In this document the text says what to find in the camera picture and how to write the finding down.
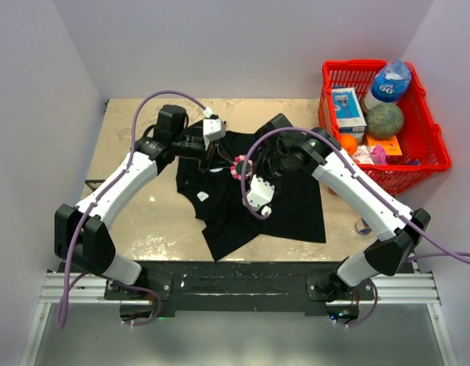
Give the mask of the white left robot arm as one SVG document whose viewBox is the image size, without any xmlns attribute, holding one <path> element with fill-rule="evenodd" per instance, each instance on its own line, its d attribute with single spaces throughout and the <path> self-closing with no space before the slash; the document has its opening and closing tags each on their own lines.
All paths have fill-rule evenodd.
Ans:
<svg viewBox="0 0 470 366">
<path fill-rule="evenodd" d="M 201 131 L 191 133 L 185 108 L 166 104 L 156 122 L 141 136 L 134 136 L 129 152 L 119 167 L 77 204 L 61 205 L 54 217 L 54 251 L 64 261 L 62 298 L 68 299 L 76 284 L 73 267 L 103 277 L 121 286 L 132 299 L 151 292 L 147 269 L 118 253 L 110 228 L 123 208 L 176 157 L 206 165 L 217 143 L 225 136 L 225 124 L 205 108 Z"/>
</svg>

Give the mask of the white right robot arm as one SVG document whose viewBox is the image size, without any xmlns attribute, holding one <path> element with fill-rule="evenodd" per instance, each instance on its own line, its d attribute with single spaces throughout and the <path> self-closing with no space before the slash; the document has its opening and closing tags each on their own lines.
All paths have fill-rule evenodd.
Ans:
<svg viewBox="0 0 470 366">
<path fill-rule="evenodd" d="M 357 286 L 376 275 L 394 275 L 420 242 L 430 222 L 424 209 L 412 210 L 375 183 L 326 130 L 294 127 L 278 114 L 256 132 L 250 151 L 253 164 L 245 205 L 265 220 L 271 213 L 273 181 L 303 172 L 343 198 L 370 226 L 376 241 L 344 259 L 336 270 L 315 284 L 327 302 L 346 300 Z"/>
</svg>

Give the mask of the pink flower brooch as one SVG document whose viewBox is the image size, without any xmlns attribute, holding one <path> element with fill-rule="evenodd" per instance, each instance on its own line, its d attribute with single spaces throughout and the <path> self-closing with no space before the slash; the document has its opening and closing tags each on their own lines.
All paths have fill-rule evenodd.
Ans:
<svg viewBox="0 0 470 366">
<path fill-rule="evenodd" d="M 230 166 L 230 174 L 233 179 L 247 180 L 252 176 L 253 162 L 246 155 L 236 156 Z"/>
</svg>

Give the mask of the black garment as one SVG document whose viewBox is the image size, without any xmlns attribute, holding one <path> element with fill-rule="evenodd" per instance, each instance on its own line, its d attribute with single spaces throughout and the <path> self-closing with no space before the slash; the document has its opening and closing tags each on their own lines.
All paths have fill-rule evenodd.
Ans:
<svg viewBox="0 0 470 366">
<path fill-rule="evenodd" d="M 203 237 L 215 261 L 226 257 L 260 234 L 307 242 L 324 243 L 325 223 L 319 183 L 293 172 L 278 179 L 266 220 L 253 217 L 242 203 L 240 182 L 229 168 L 201 172 L 198 161 L 180 158 L 176 175 L 177 192 L 193 205 L 195 217 L 206 227 Z M 200 201 L 197 193 L 209 197 Z"/>
</svg>

